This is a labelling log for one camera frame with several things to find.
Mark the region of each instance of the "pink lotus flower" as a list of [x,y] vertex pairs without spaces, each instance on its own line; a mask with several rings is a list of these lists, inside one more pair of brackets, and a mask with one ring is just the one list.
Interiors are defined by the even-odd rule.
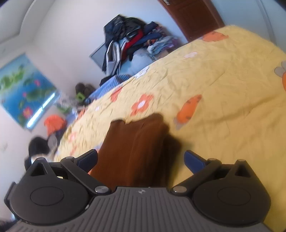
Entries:
[[41,83],[40,83],[39,80],[34,80],[34,83],[35,83],[35,85],[38,86],[38,87],[41,85]]
[[33,111],[32,109],[28,106],[26,107],[24,110],[23,110],[23,116],[26,118],[26,119],[29,119],[33,114]]

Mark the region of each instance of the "orange fish pattern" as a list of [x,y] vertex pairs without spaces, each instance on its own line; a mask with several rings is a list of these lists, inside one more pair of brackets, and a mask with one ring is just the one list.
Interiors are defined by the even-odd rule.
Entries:
[[196,107],[199,101],[202,99],[202,95],[198,94],[190,98],[179,111],[174,118],[174,123],[179,130],[183,125],[187,124],[195,113]]
[[286,91],[286,60],[282,61],[281,66],[282,67],[276,67],[274,72],[277,76],[282,78],[282,85]]
[[216,42],[227,39],[229,36],[219,33],[217,31],[211,31],[205,35],[203,35],[202,40],[205,42]]

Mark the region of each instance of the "metal bolt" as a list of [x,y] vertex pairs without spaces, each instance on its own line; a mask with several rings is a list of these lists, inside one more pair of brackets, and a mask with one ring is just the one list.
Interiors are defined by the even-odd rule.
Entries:
[[174,191],[175,193],[184,193],[184,192],[187,191],[187,188],[184,187],[184,186],[175,186],[175,187],[173,188],[173,191]]
[[109,190],[108,187],[106,186],[97,186],[94,191],[97,192],[97,193],[107,193]]

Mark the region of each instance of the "blue blanket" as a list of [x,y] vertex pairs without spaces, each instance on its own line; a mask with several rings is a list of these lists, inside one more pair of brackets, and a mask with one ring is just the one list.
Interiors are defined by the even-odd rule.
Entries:
[[128,80],[131,76],[128,74],[115,75],[94,91],[88,98],[93,101],[101,98],[104,94],[120,85],[122,82]]

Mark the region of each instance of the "logo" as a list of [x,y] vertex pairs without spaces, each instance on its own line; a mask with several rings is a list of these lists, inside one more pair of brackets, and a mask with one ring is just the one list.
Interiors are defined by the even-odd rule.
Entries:
[[146,191],[144,189],[141,189],[138,191],[140,194],[144,194]]

